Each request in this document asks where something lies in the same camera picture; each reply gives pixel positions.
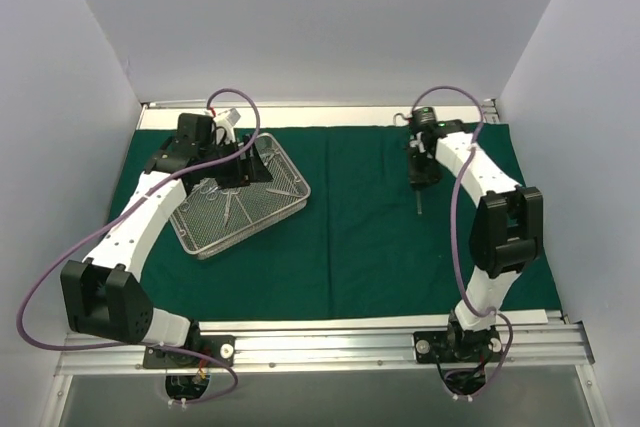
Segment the wire mesh instrument tray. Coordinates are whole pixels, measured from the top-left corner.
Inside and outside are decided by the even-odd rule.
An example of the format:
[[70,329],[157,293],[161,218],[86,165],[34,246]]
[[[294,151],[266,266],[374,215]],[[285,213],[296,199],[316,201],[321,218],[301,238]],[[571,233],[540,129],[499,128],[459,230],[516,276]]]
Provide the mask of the wire mesh instrument tray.
[[[247,187],[220,188],[215,202],[207,202],[204,195],[190,194],[173,212],[170,222],[183,250],[199,260],[205,260],[248,239],[254,234],[302,210],[311,195],[311,187],[270,133],[256,139],[258,153],[273,176],[268,183],[253,183]],[[275,195],[266,188],[305,194],[302,198]],[[236,192],[231,203],[230,219],[223,226],[224,192]]]

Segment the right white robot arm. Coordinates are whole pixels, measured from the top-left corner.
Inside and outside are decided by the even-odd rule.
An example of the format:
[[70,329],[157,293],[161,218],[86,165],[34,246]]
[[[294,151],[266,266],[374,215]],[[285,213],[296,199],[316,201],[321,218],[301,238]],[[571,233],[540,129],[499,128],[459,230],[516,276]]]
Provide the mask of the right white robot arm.
[[[489,344],[504,299],[523,270],[543,250],[543,196],[503,172],[479,146],[476,134],[460,120],[439,121],[429,111],[407,118],[409,185],[431,187],[448,171],[455,177],[450,207],[452,259],[461,301],[454,308],[444,347],[455,359]],[[457,240],[457,200],[464,191],[476,212],[469,238],[473,271],[461,275]]]

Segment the green surgical drape cloth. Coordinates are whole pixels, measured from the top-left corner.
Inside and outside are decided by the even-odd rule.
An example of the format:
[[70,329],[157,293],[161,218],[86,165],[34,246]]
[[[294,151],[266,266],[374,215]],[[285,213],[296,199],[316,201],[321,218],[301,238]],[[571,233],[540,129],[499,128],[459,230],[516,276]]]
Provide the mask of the green surgical drape cloth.
[[[141,284],[155,306],[201,321],[326,320],[445,314],[459,301],[449,208],[453,179],[408,183],[399,127],[279,128],[274,137],[311,187],[298,213],[206,260],[171,227]],[[475,206],[458,203],[464,274]]]

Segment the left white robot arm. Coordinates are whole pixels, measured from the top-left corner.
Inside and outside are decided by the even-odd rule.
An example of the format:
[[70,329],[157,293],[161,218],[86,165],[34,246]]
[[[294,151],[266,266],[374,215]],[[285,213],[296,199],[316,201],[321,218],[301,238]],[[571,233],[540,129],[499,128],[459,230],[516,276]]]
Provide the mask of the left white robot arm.
[[75,333],[123,344],[166,346],[179,366],[194,364],[202,352],[192,320],[154,306],[141,285],[152,247],[173,212],[204,178],[225,187],[266,182],[255,135],[219,143],[215,131],[166,139],[140,174],[125,209],[100,242],[60,272],[67,320]]

